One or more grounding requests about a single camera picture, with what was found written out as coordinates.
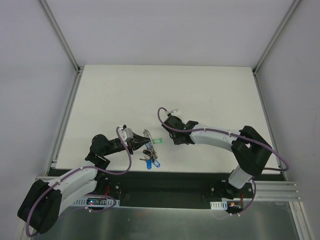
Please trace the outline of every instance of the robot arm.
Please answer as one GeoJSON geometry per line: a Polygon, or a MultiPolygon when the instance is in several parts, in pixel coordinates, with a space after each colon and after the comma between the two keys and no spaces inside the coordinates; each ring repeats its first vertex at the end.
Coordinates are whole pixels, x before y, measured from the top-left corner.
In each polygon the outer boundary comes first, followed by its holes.
{"type": "Polygon", "coordinates": [[[238,162],[238,166],[232,171],[228,180],[215,186],[214,191],[218,195],[233,199],[246,182],[262,173],[271,152],[260,145],[247,142],[232,135],[244,136],[269,146],[253,127],[244,126],[243,129],[237,130],[215,127],[215,131],[209,131],[209,129],[213,129],[213,127],[205,126],[197,121],[188,121],[185,124],[179,115],[180,111],[177,109],[169,112],[168,118],[164,124],[162,124],[169,132],[175,145],[207,144],[215,146],[232,152],[238,162]],[[188,132],[178,132],[168,127],[176,130],[187,130],[188,132]]]}
{"type": "MultiPolygon", "coordinates": [[[[127,145],[130,154],[150,142],[150,138],[133,133],[125,125],[118,131],[118,136],[127,145]]],[[[105,193],[106,173],[98,171],[97,168],[105,170],[110,161],[104,156],[125,149],[119,138],[108,140],[102,134],[96,135],[92,139],[90,153],[79,166],[80,168],[72,169],[48,182],[39,179],[31,186],[18,210],[18,217],[27,222],[32,212],[29,225],[40,234],[46,233],[56,223],[59,215],[80,197],[92,192],[99,194],[101,188],[105,193]],[[38,204],[31,211],[37,201],[39,201],[38,204]]]]}

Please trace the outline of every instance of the white tabletop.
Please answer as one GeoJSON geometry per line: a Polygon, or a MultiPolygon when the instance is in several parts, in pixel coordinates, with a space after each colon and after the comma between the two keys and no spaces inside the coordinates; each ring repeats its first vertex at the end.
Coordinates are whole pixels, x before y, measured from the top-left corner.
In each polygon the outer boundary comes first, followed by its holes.
{"type": "MultiPolygon", "coordinates": [[[[271,144],[250,67],[86,65],[56,168],[77,167],[89,153],[95,135],[114,139],[116,127],[124,124],[138,135],[148,129],[154,139],[163,139],[154,146],[161,167],[153,165],[147,170],[139,160],[144,157],[142,147],[132,156],[132,171],[230,173],[238,165],[234,155],[221,148],[174,145],[158,121],[159,107],[180,109],[185,122],[225,129],[249,125],[271,144]]],[[[125,151],[107,158],[109,170],[128,167],[125,151]]],[[[267,167],[278,167],[273,155],[267,167]]]]}

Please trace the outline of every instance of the metal floor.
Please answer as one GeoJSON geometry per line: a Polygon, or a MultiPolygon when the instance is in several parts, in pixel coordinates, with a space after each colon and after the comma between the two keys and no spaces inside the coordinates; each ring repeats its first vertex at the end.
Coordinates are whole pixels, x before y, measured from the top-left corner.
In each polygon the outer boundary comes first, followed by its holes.
{"type": "MultiPolygon", "coordinates": [[[[74,210],[69,207],[63,214],[74,210]]],[[[198,209],[79,210],[36,240],[298,240],[287,202],[254,202],[240,217],[198,209]]]]}

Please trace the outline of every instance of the white wall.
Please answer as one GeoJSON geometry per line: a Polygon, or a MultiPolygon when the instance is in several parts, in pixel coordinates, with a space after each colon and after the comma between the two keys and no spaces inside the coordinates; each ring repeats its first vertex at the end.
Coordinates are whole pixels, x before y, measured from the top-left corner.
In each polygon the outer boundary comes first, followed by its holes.
{"type": "Polygon", "coordinates": [[[320,239],[320,1],[304,0],[258,72],[278,150],[320,239]]]}
{"type": "Polygon", "coordinates": [[[48,0],[81,66],[254,67],[293,0],[48,0]]]}
{"type": "Polygon", "coordinates": [[[0,239],[44,172],[75,72],[36,0],[0,7],[0,239]]]}

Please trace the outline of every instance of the metal frame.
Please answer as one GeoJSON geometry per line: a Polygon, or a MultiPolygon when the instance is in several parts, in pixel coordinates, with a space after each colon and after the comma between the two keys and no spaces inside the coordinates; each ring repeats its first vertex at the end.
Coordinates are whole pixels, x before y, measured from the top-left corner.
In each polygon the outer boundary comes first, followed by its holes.
{"type": "Polygon", "coordinates": [[[64,108],[63,116],[62,116],[62,119],[61,119],[61,122],[60,122],[60,125],[58,128],[58,133],[55,138],[54,144],[51,148],[49,159],[47,160],[47,167],[46,167],[45,175],[48,175],[50,168],[55,167],[55,165],[56,165],[58,155],[60,152],[60,148],[61,148],[64,136],[66,133],[71,110],[72,110],[72,107],[74,105],[75,98],[77,95],[78,87],[79,87],[80,80],[82,77],[82,72],[83,72],[83,68],[80,68],[79,72],[76,74],[76,76],[74,78],[72,89],[70,90],[69,97],[68,97],[67,103],[64,108]]]}
{"type": "Polygon", "coordinates": [[[72,64],[74,70],[76,72],[79,72],[80,70],[80,67],[77,63],[77,60],[75,59],[75,56],[74,54],[72,53],[57,21],[56,21],[56,18],[54,16],[54,14],[52,13],[48,3],[46,0],[38,0],[43,12],[44,12],[44,15],[47,17],[47,20],[49,22],[49,24],[51,25],[52,27],[52,30],[54,31],[56,37],[58,38],[58,41],[60,42],[61,44],[61,47],[63,48],[66,56],[68,57],[70,63],[72,64]]]}
{"type": "Polygon", "coordinates": [[[290,21],[290,19],[292,18],[292,16],[296,12],[296,10],[301,2],[302,2],[302,0],[293,0],[293,2],[291,3],[289,9],[286,11],[284,17],[282,18],[279,26],[277,27],[273,36],[271,37],[270,41],[268,42],[268,45],[266,46],[262,56],[260,57],[258,63],[256,64],[256,67],[253,69],[253,72],[255,74],[260,70],[261,66],[264,64],[266,58],[268,57],[271,50],[274,48],[277,40],[279,39],[280,35],[282,34],[283,30],[287,26],[288,22],[290,21]]]}
{"type": "MultiPolygon", "coordinates": [[[[83,68],[80,68],[78,65],[74,54],[72,53],[55,17],[52,13],[48,3],[46,0],[37,0],[39,2],[39,5],[41,6],[42,10],[44,11],[45,16],[47,17],[48,22],[50,23],[52,30],[57,36],[58,41],[61,44],[61,47],[63,48],[64,52],[66,53],[69,61],[71,62],[74,70],[76,71],[76,77],[74,79],[74,83],[72,86],[72,89],[70,91],[67,104],[64,109],[64,114],[61,119],[58,133],[56,140],[54,142],[54,145],[52,146],[50,158],[48,159],[48,165],[47,165],[47,171],[46,176],[37,177],[37,179],[42,180],[49,180],[53,179],[55,177],[47,176],[49,169],[55,165],[55,162],[57,160],[61,144],[64,138],[64,134],[68,125],[69,117],[71,114],[71,110],[73,107],[73,103],[76,97],[76,93],[80,84],[81,76],[83,68]]],[[[260,57],[256,67],[253,69],[253,75],[254,80],[257,86],[257,91],[259,94],[259,98],[261,100],[261,105],[263,108],[263,112],[265,115],[267,127],[269,129],[271,141],[273,144],[273,147],[277,149],[276,142],[274,139],[273,131],[270,126],[269,117],[268,117],[268,110],[265,105],[265,101],[263,98],[263,94],[261,92],[261,89],[259,87],[259,83],[257,80],[257,72],[261,69],[262,65],[264,64],[266,58],[272,51],[273,47],[275,46],[275,43],[283,33],[285,27],[287,26],[288,22],[294,15],[295,11],[297,10],[298,6],[302,0],[293,0],[288,11],[285,13],[285,16],[282,18],[279,26],[277,27],[275,33],[273,34],[271,40],[269,41],[268,45],[266,46],[262,56],[260,57]]],[[[297,188],[296,183],[294,182],[288,182],[288,181],[256,181],[257,185],[257,192],[256,192],[256,201],[285,201],[290,203],[292,215],[294,218],[294,222],[298,231],[298,235],[301,240],[313,240],[315,237],[313,236],[312,230],[310,228],[310,224],[307,220],[305,210],[303,203],[301,202],[300,192],[297,188]]],[[[19,239],[29,239],[26,237],[26,235],[23,233],[25,230],[25,224],[23,226],[24,222],[20,224],[19,227],[19,233],[18,238],[19,239]]]]}
{"type": "MultiPolygon", "coordinates": [[[[267,125],[267,128],[268,128],[269,134],[270,134],[270,139],[271,139],[272,146],[273,146],[274,150],[276,150],[278,152],[277,144],[276,144],[276,141],[275,141],[275,136],[274,136],[274,133],[272,131],[271,124],[270,124],[270,118],[269,118],[269,114],[268,114],[266,101],[265,101],[265,98],[264,98],[263,93],[261,91],[261,88],[259,86],[259,81],[258,81],[258,78],[257,78],[257,74],[253,73],[253,78],[254,78],[256,89],[258,91],[258,95],[259,95],[259,98],[260,98],[260,102],[261,102],[264,118],[265,118],[266,125],[267,125]]],[[[277,156],[275,158],[277,160],[277,163],[278,163],[279,167],[284,169],[286,166],[284,166],[283,162],[280,161],[280,159],[277,156]]],[[[283,172],[282,174],[284,176],[284,179],[287,180],[288,179],[287,173],[283,172]]]]}

